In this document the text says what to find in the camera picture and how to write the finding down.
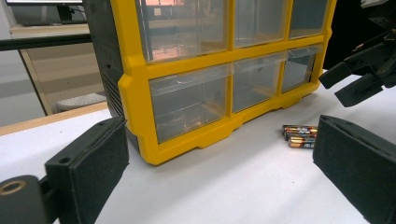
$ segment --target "white table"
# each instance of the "white table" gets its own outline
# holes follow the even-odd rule
[[[206,149],[161,166],[130,146],[130,165],[97,223],[367,223],[313,163],[312,150],[289,148],[282,124],[317,125],[320,114],[355,122],[396,143],[396,89],[344,108],[333,93],[352,78],[299,104],[265,114]],[[100,110],[0,136],[0,181],[45,175],[44,163],[94,123]]]

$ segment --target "wooden edge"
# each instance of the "wooden edge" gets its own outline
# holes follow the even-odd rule
[[[107,102],[102,102],[96,105],[84,106],[82,108],[65,111],[59,114],[49,115],[44,118],[31,119],[21,123],[11,124],[8,126],[0,127],[0,136],[9,133],[17,133],[23,130],[32,129],[41,125],[54,123],[64,119],[71,119],[74,117],[89,114],[103,109],[107,109]]]

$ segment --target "clear plastic bin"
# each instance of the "clear plastic bin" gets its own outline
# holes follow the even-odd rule
[[[233,64],[233,112],[274,96],[280,63],[285,53],[238,61]]]
[[[149,82],[159,143],[225,116],[228,65]]]
[[[283,39],[286,8],[286,0],[236,0],[233,44],[242,48]]]
[[[188,58],[226,50],[228,1],[136,1],[147,62]]]
[[[290,49],[285,63],[282,92],[297,88],[311,79],[312,68],[317,53],[322,51],[321,45],[300,49]]]
[[[327,5],[328,0],[294,0],[290,38],[321,34]]]

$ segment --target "black side panel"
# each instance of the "black side panel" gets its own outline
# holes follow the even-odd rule
[[[351,122],[321,116],[314,163],[370,223],[396,223],[395,145]]]
[[[118,82],[123,75],[119,40],[110,0],[83,0],[92,43],[113,117],[123,116]]]
[[[94,223],[129,164],[123,118],[101,121],[46,162],[61,223]]]

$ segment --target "yellow frame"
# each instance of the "yellow frame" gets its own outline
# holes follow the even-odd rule
[[[137,136],[140,154],[146,162],[160,164],[196,147],[204,148],[214,144],[228,137],[233,130],[242,126],[245,122],[273,109],[287,108],[294,105],[304,96],[318,88],[318,77],[322,73],[326,48],[332,34],[331,24],[336,0],[328,1],[327,15],[324,20],[322,34],[299,39],[289,39],[293,5],[293,1],[289,0],[284,40],[246,49],[233,48],[233,13],[235,0],[229,0],[229,4],[229,41],[226,51],[186,60],[149,64],[146,63],[142,52],[134,1],[111,0],[124,70],[124,75],[119,81],[123,110],[128,120],[127,128]],[[149,81],[151,79],[317,44],[322,46],[323,51],[317,54],[309,83],[292,91],[281,93],[283,76],[280,75],[274,98],[234,114],[232,113],[233,78],[230,76],[227,84],[227,113],[224,119],[158,144],[149,90]],[[281,66],[279,74],[283,74],[283,67]]]

